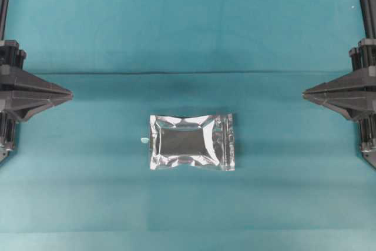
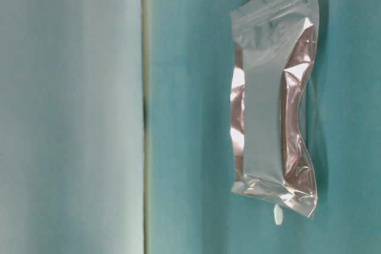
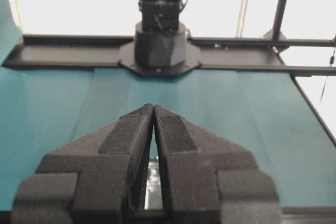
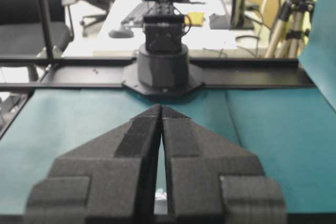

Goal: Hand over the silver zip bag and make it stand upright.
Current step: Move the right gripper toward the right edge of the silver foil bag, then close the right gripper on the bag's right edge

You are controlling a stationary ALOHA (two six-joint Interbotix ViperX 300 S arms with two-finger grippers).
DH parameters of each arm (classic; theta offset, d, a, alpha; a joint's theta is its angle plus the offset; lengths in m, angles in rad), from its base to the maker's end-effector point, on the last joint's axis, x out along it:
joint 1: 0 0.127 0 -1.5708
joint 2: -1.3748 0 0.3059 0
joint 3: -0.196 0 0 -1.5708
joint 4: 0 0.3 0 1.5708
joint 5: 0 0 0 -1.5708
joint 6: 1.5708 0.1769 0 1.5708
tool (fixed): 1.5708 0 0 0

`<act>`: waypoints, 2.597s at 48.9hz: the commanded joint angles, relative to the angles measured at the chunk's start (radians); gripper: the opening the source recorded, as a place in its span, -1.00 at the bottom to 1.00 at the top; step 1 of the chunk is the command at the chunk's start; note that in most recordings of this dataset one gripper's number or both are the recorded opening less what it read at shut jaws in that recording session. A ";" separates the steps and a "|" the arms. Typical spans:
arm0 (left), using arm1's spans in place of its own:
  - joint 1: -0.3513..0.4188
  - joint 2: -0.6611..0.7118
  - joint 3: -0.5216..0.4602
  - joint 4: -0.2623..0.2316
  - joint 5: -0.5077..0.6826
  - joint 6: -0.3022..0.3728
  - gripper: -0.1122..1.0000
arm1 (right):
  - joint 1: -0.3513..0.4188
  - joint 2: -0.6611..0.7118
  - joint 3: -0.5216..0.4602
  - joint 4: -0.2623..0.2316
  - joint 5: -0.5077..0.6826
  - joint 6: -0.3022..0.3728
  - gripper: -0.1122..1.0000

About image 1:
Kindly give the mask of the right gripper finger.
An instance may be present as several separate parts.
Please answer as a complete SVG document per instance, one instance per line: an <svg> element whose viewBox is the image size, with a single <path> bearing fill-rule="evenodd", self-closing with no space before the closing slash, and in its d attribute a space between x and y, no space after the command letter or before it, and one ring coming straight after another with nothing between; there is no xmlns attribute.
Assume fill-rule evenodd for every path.
<svg viewBox="0 0 376 251"><path fill-rule="evenodd" d="M305 100L339 113L346 120L358 121L364 118L364 96L357 92L303 92L302 96Z"/></svg>
<svg viewBox="0 0 376 251"><path fill-rule="evenodd" d="M364 98L364 70L357 70L306 89L302 96L315 94L342 94L349 98Z"/></svg>

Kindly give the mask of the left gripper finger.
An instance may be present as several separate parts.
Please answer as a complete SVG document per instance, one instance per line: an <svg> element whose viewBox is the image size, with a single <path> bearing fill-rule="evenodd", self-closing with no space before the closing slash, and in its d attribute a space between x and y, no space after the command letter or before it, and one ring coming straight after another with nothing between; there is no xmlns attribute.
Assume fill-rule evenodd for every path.
<svg viewBox="0 0 376 251"><path fill-rule="evenodd" d="M53 93L73 98L73 93L70 90L19 68L11 68L11 86L17 90Z"/></svg>
<svg viewBox="0 0 376 251"><path fill-rule="evenodd" d="M26 122L31 117L49 108L72 100L72 92L50 93L31 91L11 92L11 116L19 122Z"/></svg>

